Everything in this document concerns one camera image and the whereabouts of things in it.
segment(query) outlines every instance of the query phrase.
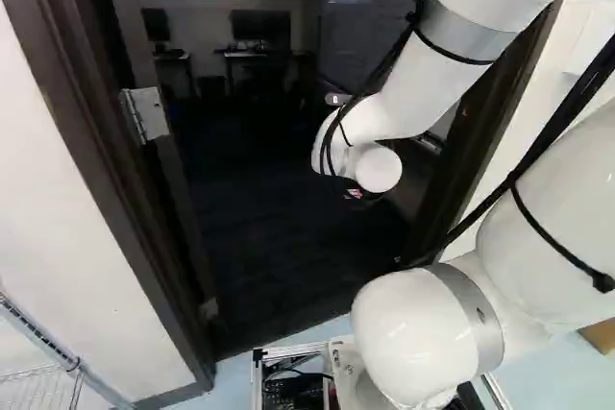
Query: metal rack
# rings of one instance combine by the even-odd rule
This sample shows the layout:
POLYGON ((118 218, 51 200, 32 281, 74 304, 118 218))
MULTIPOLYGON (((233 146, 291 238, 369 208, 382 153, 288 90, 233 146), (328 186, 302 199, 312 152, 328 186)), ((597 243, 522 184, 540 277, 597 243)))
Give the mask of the metal rack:
POLYGON ((0 409, 76 409, 84 375, 71 377, 60 365, 0 375, 0 409))
POLYGON ((80 357, 61 347, 2 291, 0 318, 4 318, 55 362, 53 365, 0 374, 0 410, 74 410, 84 384, 118 410, 134 408, 94 374, 80 357))

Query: white wall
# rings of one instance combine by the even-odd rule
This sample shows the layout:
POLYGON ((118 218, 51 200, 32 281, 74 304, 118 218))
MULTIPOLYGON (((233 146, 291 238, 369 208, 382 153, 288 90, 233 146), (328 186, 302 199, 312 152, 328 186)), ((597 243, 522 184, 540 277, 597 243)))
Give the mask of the white wall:
MULTIPOLYGON (((472 211, 521 160, 582 69, 615 31, 615 0, 566 0, 536 64, 519 106, 504 132, 464 215, 472 211)), ((575 123, 615 97, 615 78, 605 83, 575 123)), ((443 260, 475 247, 479 220, 443 253, 443 260)))
POLYGON ((195 76, 224 75, 224 61, 212 52, 233 42, 231 10, 289 11, 291 47, 303 49, 303 0, 140 0, 143 8, 165 9, 171 43, 193 54, 195 76))
MULTIPOLYGON (((7 293, 128 398, 193 382, 66 149, 1 2, 0 90, 7 293)), ((23 340, 3 329, 0 361, 18 362, 17 350, 23 340)))

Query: doorway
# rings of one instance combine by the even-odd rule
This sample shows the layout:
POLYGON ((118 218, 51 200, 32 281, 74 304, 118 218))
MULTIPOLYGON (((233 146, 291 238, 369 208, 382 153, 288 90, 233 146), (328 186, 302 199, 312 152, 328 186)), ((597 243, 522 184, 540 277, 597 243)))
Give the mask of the doorway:
POLYGON ((395 268, 408 204, 435 159, 406 143, 419 173, 361 210, 311 170, 313 139, 335 109, 325 96, 349 89, 322 75, 307 3, 139 0, 216 288, 221 356, 348 312, 362 285, 395 268))
MULTIPOLYGON (((118 241, 122 232, 128 236, 121 242, 127 258, 133 257, 128 240, 135 236, 113 216, 117 209, 130 215, 139 229, 136 237, 151 247, 146 259, 153 270, 144 271, 139 260, 135 273, 152 303, 168 304, 164 314, 176 318, 180 333, 189 333, 182 341, 192 354, 191 370, 200 367, 210 386, 213 358, 348 312, 365 282, 398 269, 407 245, 424 244, 420 238, 408 240, 411 234, 434 237, 450 227, 497 143, 498 129, 514 110, 510 94, 521 82, 518 74, 541 26, 534 25, 516 54, 504 55, 492 67, 439 129, 395 141, 405 167, 400 184, 372 206, 356 210, 311 171, 309 151, 318 126, 333 110, 325 96, 351 92, 361 66, 368 67, 378 47, 385 51, 390 44, 381 34, 374 47, 357 46, 336 24, 343 26, 339 19, 351 13, 365 18, 374 31, 385 23, 383 30, 393 37, 403 27, 399 12, 369 16, 374 13, 370 2, 302 0, 302 8, 293 10, 289 0, 264 5, 263 0, 207 0, 204 7, 205 1, 55 0, 53 16, 46 19, 61 26, 56 40, 64 46, 63 62, 74 70, 70 77, 79 84, 82 93, 75 94, 81 99, 72 102, 56 90, 53 75, 43 81, 54 90, 50 106, 101 208, 109 207, 101 191, 112 189, 122 199, 106 217, 118 241), (164 14, 143 12, 147 9, 164 14), (260 19, 234 11, 257 12, 260 19), (237 24, 237 39, 233 16, 253 17, 237 24), (290 32, 283 25, 288 22, 290 32), (217 37, 220 23, 226 31, 222 43, 197 40, 217 37), (260 23, 269 26, 263 31, 260 23), (194 34, 192 26, 202 33, 194 34), (258 28, 269 40, 236 43, 249 41, 247 35, 258 28), (244 60, 232 63, 238 68, 232 82, 230 58, 244 60), (336 69, 344 73, 331 76, 336 69), (492 91, 493 81, 498 92, 492 91), (117 105, 117 90, 134 86, 161 88, 170 125, 168 134, 143 146, 129 142, 130 124, 117 105), (448 142, 451 123, 454 146, 448 142), (86 149, 81 138, 71 137, 71 124, 81 124, 94 147, 86 149), (98 183, 99 171, 98 176, 88 172, 94 156, 113 179, 112 187, 98 183), (463 181, 445 197, 451 166, 453 173, 464 172, 463 181), (434 214, 437 226, 427 218, 434 214), (147 285, 152 279, 154 288, 147 285), (151 295, 156 290, 160 299, 151 295)), ((21 14, 18 6, 12 0, 15 17, 21 14)), ((28 19, 23 13, 23 30, 28 19)), ((27 42, 26 35, 22 40, 27 42)), ((29 59, 39 61, 35 70, 48 73, 46 57, 27 45, 29 59)))

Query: wire shelf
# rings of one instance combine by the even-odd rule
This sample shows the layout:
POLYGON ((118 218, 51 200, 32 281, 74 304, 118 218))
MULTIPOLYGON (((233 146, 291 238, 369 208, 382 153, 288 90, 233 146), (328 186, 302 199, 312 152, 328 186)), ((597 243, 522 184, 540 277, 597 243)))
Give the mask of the wire shelf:
POLYGON ((0 410, 75 409, 83 374, 71 377, 60 365, 0 375, 0 410))

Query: door hinge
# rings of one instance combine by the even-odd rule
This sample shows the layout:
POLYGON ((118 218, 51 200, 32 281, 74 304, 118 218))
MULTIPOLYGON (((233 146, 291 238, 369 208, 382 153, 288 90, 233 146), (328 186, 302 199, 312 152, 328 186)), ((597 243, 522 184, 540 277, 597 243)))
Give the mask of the door hinge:
POLYGON ((145 144, 170 134, 157 87, 124 88, 120 91, 119 101, 137 143, 145 144))

